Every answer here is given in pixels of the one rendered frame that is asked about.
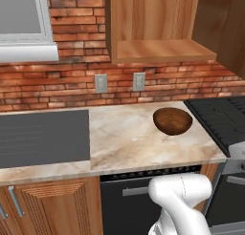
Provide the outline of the wooden base cabinet door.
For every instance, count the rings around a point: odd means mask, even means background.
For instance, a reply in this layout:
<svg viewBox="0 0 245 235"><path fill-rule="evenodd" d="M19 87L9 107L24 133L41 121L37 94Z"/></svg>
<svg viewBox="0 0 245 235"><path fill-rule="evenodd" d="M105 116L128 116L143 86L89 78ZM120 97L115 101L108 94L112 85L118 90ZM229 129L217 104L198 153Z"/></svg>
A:
<svg viewBox="0 0 245 235"><path fill-rule="evenodd" d="M3 220L0 215L0 235L12 235L11 229L7 224L7 220Z"/></svg>
<svg viewBox="0 0 245 235"><path fill-rule="evenodd" d="M9 186L25 212L22 218ZM12 235L103 235L98 177L0 186L0 203Z"/></svg>

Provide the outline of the brown wooden bowl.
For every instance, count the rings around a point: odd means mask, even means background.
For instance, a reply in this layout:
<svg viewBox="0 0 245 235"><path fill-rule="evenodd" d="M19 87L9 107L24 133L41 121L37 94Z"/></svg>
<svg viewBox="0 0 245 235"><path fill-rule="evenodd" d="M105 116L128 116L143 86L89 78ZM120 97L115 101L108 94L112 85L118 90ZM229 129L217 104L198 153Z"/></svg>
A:
<svg viewBox="0 0 245 235"><path fill-rule="evenodd" d="M153 122L158 130L169 136L184 134L191 127L193 119L184 110L172 107L160 108L153 114Z"/></svg>

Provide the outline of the grey sink basin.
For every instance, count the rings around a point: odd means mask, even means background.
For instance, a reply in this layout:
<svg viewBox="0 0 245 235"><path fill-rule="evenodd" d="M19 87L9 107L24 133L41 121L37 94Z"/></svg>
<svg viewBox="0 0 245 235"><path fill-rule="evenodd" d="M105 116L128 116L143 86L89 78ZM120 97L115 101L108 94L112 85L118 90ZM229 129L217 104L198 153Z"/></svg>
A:
<svg viewBox="0 0 245 235"><path fill-rule="evenodd" d="M89 111L0 116L0 168L90 160Z"/></svg>

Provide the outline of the black dishwasher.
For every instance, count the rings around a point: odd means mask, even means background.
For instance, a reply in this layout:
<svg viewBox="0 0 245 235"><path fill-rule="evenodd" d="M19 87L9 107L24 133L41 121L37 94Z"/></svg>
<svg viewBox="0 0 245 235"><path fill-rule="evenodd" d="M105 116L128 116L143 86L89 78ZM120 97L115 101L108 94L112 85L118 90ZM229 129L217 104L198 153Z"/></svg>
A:
<svg viewBox="0 0 245 235"><path fill-rule="evenodd" d="M193 165L100 176L103 235L147 235L160 217L161 207L148 193L124 197L123 189L148 187L157 176L200 170L200 165Z"/></svg>

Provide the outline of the black gas hob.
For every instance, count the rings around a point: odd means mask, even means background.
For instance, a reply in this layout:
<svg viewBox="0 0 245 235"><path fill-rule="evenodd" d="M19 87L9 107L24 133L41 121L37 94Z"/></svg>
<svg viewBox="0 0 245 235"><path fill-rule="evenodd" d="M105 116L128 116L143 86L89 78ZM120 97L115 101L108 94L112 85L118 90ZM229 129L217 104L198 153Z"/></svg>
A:
<svg viewBox="0 0 245 235"><path fill-rule="evenodd" d="M229 146L245 140L245 96L192 98L185 105L226 157Z"/></svg>

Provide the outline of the steel oven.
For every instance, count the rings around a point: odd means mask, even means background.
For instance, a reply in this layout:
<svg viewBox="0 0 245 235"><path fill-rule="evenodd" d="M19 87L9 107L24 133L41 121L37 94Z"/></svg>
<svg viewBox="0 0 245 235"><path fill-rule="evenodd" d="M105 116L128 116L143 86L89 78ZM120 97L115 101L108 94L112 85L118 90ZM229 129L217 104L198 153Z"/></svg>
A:
<svg viewBox="0 0 245 235"><path fill-rule="evenodd" d="M203 208L212 235L245 235L245 140L230 145L229 154Z"/></svg>

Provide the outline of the white framed window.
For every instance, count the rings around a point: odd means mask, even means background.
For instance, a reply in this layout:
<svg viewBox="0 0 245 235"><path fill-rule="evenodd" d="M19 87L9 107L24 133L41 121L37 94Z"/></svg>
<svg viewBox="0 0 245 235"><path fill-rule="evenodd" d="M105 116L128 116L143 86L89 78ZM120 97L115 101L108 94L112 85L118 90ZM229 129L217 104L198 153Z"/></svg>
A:
<svg viewBox="0 0 245 235"><path fill-rule="evenodd" d="M0 0L0 63L58 60L48 0Z"/></svg>

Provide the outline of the grey wall light switch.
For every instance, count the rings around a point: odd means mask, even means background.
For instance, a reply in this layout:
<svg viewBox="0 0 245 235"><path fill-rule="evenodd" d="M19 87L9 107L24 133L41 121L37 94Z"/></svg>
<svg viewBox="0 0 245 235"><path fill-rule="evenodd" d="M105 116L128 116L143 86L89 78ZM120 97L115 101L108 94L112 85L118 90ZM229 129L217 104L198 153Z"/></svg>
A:
<svg viewBox="0 0 245 235"><path fill-rule="evenodd" d="M135 73L133 75L133 91L139 92L145 88L145 73Z"/></svg>

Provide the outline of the grey wall power outlet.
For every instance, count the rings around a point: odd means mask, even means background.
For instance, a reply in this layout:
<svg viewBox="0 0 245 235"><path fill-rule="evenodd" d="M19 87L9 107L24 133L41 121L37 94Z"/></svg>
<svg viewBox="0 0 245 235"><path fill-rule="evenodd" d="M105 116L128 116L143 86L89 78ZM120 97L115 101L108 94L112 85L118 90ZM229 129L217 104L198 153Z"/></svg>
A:
<svg viewBox="0 0 245 235"><path fill-rule="evenodd" d="M107 75L95 75L96 93L102 94L107 92Z"/></svg>

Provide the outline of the wooden open wall shelf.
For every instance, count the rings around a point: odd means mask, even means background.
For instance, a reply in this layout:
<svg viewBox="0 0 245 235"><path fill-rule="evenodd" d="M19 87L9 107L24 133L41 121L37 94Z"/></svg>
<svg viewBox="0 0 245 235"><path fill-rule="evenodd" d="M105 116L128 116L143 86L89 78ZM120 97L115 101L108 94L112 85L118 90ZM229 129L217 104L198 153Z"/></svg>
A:
<svg viewBox="0 0 245 235"><path fill-rule="evenodd" d="M207 61L217 57L232 0L104 0L111 62Z"/></svg>

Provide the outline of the wooden wall cabinet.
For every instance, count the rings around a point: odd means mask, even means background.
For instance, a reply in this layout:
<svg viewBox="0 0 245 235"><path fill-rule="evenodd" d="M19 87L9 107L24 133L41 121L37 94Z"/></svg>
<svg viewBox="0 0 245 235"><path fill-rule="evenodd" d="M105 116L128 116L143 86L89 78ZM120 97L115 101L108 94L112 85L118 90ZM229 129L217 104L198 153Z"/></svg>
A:
<svg viewBox="0 0 245 235"><path fill-rule="evenodd" d="M245 0L198 0L191 39L245 80Z"/></svg>

